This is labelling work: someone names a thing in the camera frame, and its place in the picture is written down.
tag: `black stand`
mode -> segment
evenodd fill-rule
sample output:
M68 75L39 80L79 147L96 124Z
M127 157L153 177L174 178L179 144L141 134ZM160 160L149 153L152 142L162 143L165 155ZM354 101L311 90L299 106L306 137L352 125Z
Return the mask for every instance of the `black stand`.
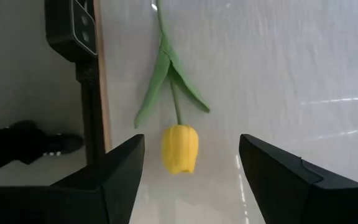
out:
M93 0L45 0L45 26L51 48L76 64L81 83L86 160L105 155L96 24Z

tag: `yellow tulip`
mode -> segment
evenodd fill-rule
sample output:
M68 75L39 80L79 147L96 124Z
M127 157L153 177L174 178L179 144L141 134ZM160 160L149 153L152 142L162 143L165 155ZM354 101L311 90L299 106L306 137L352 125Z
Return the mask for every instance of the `yellow tulip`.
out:
M198 135L189 125L175 125L164 131L162 160L171 174L193 173L198 155Z

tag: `wooden edge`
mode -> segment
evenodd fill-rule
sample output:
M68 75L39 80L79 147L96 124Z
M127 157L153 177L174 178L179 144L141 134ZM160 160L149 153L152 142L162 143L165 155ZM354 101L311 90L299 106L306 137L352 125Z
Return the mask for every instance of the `wooden edge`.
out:
M103 134L104 134L104 148L106 152L112 149L111 144L111 129L110 129L110 112L109 100L107 90L107 76L106 66L104 61L104 46L103 46L103 28L100 12L100 0L93 1L94 16L96 22L96 38L99 54L99 82L100 82L100 99L102 103L102 117L103 117Z

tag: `black pants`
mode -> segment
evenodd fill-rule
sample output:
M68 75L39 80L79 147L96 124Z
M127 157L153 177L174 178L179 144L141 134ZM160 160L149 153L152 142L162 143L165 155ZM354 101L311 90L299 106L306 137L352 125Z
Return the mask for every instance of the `black pants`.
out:
M13 160L30 164L44 153L47 135L39 129L0 129L0 167Z

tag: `black device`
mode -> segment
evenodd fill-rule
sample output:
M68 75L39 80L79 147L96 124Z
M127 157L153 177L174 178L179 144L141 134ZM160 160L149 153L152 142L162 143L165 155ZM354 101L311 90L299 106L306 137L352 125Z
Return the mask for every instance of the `black device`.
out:
M267 224L358 223L357 182L248 134L239 152Z
M138 134L48 187L0 187L0 223L128 224L142 175Z
M85 0L45 0L47 41L71 62L90 60L98 54L96 24L87 7Z

